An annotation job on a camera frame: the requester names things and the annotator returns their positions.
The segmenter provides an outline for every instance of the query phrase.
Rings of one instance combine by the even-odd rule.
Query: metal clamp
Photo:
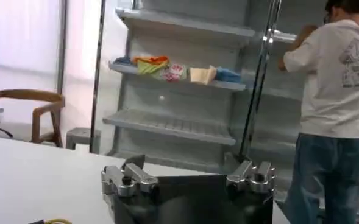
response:
[[[120,197],[131,197],[136,192],[136,181],[126,177],[116,166],[107,166],[102,175],[102,192],[110,195],[117,193]]]
[[[267,193],[274,190],[275,168],[271,163],[263,162],[260,167],[253,167],[251,161],[243,162],[233,174],[227,176],[226,185],[236,186],[242,191],[247,184],[257,193]]]
[[[249,179],[250,188],[254,192],[267,193],[274,190],[275,168],[271,163],[263,162]]]
[[[227,176],[226,185],[235,185],[238,191],[242,191],[246,185],[247,177],[254,171],[251,161],[244,161],[233,174]]]
[[[125,165],[124,174],[125,176],[132,177],[140,185],[140,190],[144,193],[151,193],[154,186],[159,182],[157,177],[153,177],[144,172],[134,163]]]
[[[135,162],[141,167],[144,160],[134,158]],[[137,185],[140,185],[140,191],[152,193],[152,190],[158,185],[158,178],[144,172],[138,165],[129,160],[124,163],[121,170],[116,166],[107,166],[102,171],[102,192],[105,195],[118,194],[120,197],[134,196]]]

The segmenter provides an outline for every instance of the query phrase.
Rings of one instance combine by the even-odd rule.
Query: jeans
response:
[[[359,139],[299,135],[293,182],[284,207],[291,224],[317,224],[322,197],[325,223],[355,224]]]

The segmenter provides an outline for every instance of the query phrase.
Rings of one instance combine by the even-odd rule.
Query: colorful item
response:
[[[168,57],[136,57],[132,60],[137,65],[137,73],[140,75],[154,74],[166,68],[169,63]]]
[[[114,62],[124,65],[134,65],[129,57],[117,58]]]
[[[161,79],[167,82],[178,82],[187,78],[187,69],[184,65],[173,64],[167,67],[163,72]]]
[[[241,83],[241,76],[229,69],[218,67],[215,80],[223,82]]]
[[[215,79],[216,73],[217,69],[213,66],[210,66],[209,69],[190,68],[190,80],[191,82],[208,85],[213,79]]]

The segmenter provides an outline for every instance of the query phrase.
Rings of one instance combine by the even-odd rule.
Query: man's arm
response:
[[[309,25],[309,26],[305,26],[300,34],[296,37],[296,39],[294,40],[294,42],[292,43],[292,45],[290,46],[289,50],[287,52],[292,52],[297,50],[299,47],[301,47],[302,43],[317,29],[317,26],[313,26],[313,25]],[[281,71],[286,71],[286,65],[285,65],[285,61],[284,61],[284,57],[282,57],[279,60],[278,63],[278,68]]]

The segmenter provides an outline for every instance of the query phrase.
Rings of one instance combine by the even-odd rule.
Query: wooden chair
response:
[[[49,102],[49,104],[33,110],[32,136],[30,142],[37,144],[53,142],[57,147],[63,147],[59,118],[60,111],[65,106],[65,99],[62,95],[32,89],[12,89],[0,91],[0,98]],[[52,117],[53,132],[42,135],[40,133],[41,116],[48,112]]]

